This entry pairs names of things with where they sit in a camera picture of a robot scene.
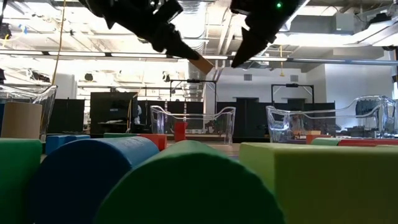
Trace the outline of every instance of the fluorescent light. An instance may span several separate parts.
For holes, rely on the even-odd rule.
[[[49,52],[49,55],[58,55],[58,52]],[[102,52],[60,52],[61,56],[94,56],[104,57],[105,53]]]
[[[222,56],[222,55],[205,55],[203,56],[205,59],[213,59],[213,60],[226,60],[228,59],[228,56]]]
[[[0,54],[11,54],[11,55],[43,55],[42,52],[34,50],[0,50]]]
[[[292,59],[294,62],[324,62],[324,63],[343,63],[345,60],[339,60],[339,59],[319,59],[319,58],[293,58]]]
[[[253,57],[250,58],[251,61],[260,61],[260,62],[286,62],[287,58],[279,58],[279,57]]]
[[[112,57],[167,58],[167,55],[165,55],[165,54],[127,54],[127,53],[112,53]]]

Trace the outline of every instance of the blue foam cylinder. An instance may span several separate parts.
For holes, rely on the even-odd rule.
[[[82,139],[49,154],[29,186],[36,224],[91,224],[100,203],[131,169],[159,153],[143,137]]]

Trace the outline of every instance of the cable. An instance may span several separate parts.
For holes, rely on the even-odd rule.
[[[65,20],[65,8],[67,6],[67,0],[63,0],[63,8],[62,8],[62,22],[61,22],[61,30],[60,30],[60,46],[58,48],[58,54],[57,54],[57,60],[55,61],[55,69],[54,69],[54,74],[52,75],[52,81],[51,84],[54,85],[55,83],[55,76],[57,74],[57,68],[58,68],[58,61],[60,60],[60,52],[62,48],[62,31],[63,31],[63,22]]]
[[[366,23],[366,24],[368,23],[368,22],[363,21],[357,14],[354,13],[354,15],[359,19],[359,21]]]
[[[126,133],[130,132],[131,128],[131,100],[129,102],[129,108],[127,109],[127,130]]]
[[[391,14],[391,9],[392,9],[392,7],[394,6],[394,2],[392,2],[392,4],[391,4],[391,6],[390,6],[390,8],[388,9],[388,14]]]
[[[18,35],[17,37],[15,37],[15,38],[13,38],[13,39],[8,39],[8,37],[9,37],[9,35],[7,34],[6,35],[6,37],[4,38],[4,40],[3,40],[3,42],[2,42],[2,47],[4,47],[4,46],[6,46],[6,44],[8,43],[8,42],[11,42],[11,41],[15,41],[15,40],[17,40],[17,39],[20,39],[23,35],[25,35],[24,34],[24,30],[25,30],[25,26],[23,26],[23,25],[20,25],[21,27],[21,30],[22,30],[22,33],[21,33],[21,35]]]

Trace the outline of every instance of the transparent container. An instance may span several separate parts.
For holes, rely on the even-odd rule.
[[[172,114],[160,106],[150,107],[152,133],[166,134],[178,141],[175,129],[185,127],[185,139],[208,144],[232,144],[235,122],[234,107],[226,107],[217,114]]]
[[[338,138],[394,138],[397,103],[386,96],[362,96],[337,110],[284,111],[267,106],[271,142],[292,142],[306,135]]]
[[[0,103],[24,102],[42,105],[42,120],[40,126],[40,140],[45,142],[47,129],[49,127],[52,108],[55,101],[58,86],[52,85],[46,89],[30,88],[23,90],[11,86],[0,85]]]

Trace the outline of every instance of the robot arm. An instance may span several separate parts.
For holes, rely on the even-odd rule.
[[[199,59],[199,55],[182,41],[180,33],[170,23],[183,11],[177,0],[79,1],[94,15],[103,17],[109,29],[117,22],[138,37],[150,42],[153,49],[158,52],[166,50],[168,55]]]
[[[199,55],[185,44],[170,21],[183,9],[177,0],[79,0],[94,15],[105,18],[108,28],[117,22],[152,44],[154,50],[190,60]],[[232,0],[233,13],[246,15],[243,41],[232,67],[257,55],[299,6],[299,0]]]

